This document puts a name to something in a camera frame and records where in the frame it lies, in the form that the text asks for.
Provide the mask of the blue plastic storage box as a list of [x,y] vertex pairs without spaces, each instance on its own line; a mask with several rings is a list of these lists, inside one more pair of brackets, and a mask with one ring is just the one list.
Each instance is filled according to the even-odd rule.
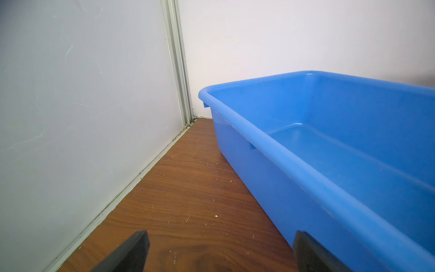
[[293,249],[435,269],[435,91],[323,71],[206,87],[219,150]]

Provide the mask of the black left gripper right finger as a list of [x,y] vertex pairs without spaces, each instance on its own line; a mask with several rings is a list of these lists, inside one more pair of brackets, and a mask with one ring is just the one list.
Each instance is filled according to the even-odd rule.
[[293,252],[299,272],[352,271],[307,232],[296,232]]

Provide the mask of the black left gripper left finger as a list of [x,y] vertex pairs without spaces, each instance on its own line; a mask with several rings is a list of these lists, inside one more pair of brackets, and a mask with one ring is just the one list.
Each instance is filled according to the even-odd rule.
[[150,248],[147,231],[137,231],[97,264],[92,272],[143,272]]

